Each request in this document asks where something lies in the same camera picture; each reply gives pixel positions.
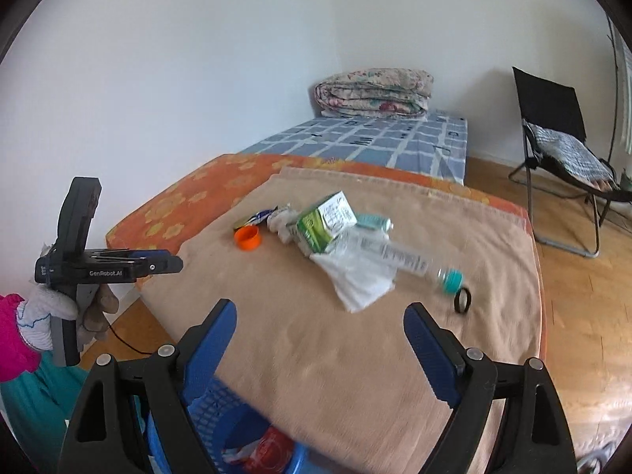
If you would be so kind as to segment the left gloved hand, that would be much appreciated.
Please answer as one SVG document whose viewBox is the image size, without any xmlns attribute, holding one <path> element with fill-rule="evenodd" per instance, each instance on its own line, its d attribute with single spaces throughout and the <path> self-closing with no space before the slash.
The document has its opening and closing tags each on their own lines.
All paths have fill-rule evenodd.
<svg viewBox="0 0 632 474">
<path fill-rule="evenodd" d="M 115 314 L 118 309 L 119 300 L 107 285 L 98 288 L 94 300 L 83 314 L 79 314 L 77 304 L 69 296 L 38 285 L 32 289 L 27 300 L 18 304 L 17 329 L 31 349 L 53 351 L 51 319 L 75 321 L 78 350 L 81 351 L 93 339 L 105 338 L 108 329 L 105 314 Z"/>
</svg>

